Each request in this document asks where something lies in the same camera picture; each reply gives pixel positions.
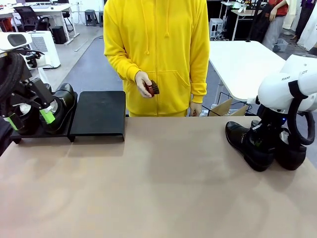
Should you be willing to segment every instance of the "gray stool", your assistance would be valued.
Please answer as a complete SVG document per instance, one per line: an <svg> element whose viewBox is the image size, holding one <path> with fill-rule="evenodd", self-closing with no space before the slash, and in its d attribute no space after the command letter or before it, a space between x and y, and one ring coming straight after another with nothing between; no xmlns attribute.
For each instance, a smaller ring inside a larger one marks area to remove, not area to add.
<svg viewBox="0 0 317 238"><path fill-rule="evenodd" d="M99 12L99 27L103 27L104 26L104 12L100 11Z"/></svg>
<svg viewBox="0 0 317 238"><path fill-rule="evenodd" d="M96 26L98 24L98 19L95 13L95 10L86 10L85 11L85 19L86 19L86 26L93 25Z"/></svg>

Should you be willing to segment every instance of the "red shirt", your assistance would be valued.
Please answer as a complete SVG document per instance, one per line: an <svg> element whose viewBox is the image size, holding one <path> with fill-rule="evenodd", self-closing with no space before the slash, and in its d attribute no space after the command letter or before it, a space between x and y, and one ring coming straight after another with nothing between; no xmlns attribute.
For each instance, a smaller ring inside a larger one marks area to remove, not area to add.
<svg viewBox="0 0 317 238"><path fill-rule="evenodd" d="M278 5L281 1L283 0L268 0L268 3L270 5L272 5L273 7L275 7L276 5ZM281 6L278 10L277 10L277 14L276 16L286 16L288 11L288 4L285 4L284 6Z"/></svg>

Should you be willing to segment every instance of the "hoodie sleeve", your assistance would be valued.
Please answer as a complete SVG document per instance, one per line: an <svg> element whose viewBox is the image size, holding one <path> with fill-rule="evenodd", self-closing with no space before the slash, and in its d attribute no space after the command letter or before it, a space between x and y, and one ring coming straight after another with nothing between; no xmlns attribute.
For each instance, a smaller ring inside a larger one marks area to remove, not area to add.
<svg viewBox="0 0 317 238"><path fill-rule="evenodd" d="M199 3L190 47L191 93L194 103L202 103L207 94L206 77L210 51L207 2L199 0Z"/></svg>
<svg viewBox="0 0 317 238"><path fill-rule="evenodd" d="M105 56L110 65L123 80L134 82L140 69L128 58L124 49L113 0L108 0L104 7L104 41Z"/></svg>

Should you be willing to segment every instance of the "brush bristles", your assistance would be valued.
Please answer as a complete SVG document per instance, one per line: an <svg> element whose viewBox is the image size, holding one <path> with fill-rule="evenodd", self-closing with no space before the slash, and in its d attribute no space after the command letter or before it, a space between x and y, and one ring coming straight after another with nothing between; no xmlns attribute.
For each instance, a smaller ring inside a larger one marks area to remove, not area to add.
<svg viewBox="0 0 317 238"><path fill-rule="evenodd" d="M152 82L152 89L153 89L154 94L159 94L158 85L153 80L151 80L151 82Z"/></svg>

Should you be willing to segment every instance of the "hoodie pocket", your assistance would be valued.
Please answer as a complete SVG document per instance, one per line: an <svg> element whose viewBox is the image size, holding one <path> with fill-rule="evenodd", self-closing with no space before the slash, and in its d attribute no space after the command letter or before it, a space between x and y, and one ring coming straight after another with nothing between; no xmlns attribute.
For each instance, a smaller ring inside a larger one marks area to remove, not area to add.
<svg viewBox="0 0 317 238"><path fill-rule="evenodd" d="M184 80L178 71L158 72L158 114L182 112L189 107L191 94L189 80Z"/></svg>
<svg viewBox="0 0 317 238"><path fill-rule="evenodd" d="M149 79L154 80L155 73L147 72ZM155 97L144 98L138 90L136 83L126 81L124 91L127 96L127 108L130 112L140 116L155 116L157 114L157 104Z"/></svg>

